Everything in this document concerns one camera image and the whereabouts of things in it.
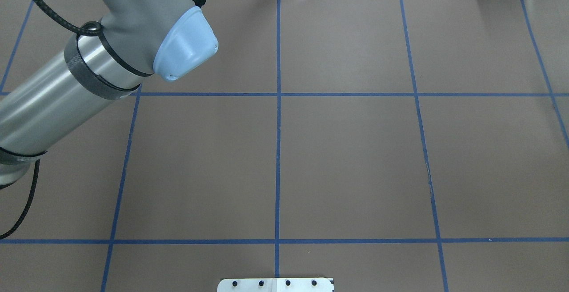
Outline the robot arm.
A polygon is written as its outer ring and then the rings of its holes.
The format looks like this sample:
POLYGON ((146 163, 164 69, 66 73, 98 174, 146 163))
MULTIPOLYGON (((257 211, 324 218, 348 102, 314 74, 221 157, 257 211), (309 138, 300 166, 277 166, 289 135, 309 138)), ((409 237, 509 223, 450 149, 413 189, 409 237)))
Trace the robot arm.
POLYGON ((47 150, 157 74, 175 81, 219 43, 202 13, 207 0, 103 0, 108 14, 77 27, 44 0, 33 2, 73 32, 61 53, 1 101, 1 187, 47 150))

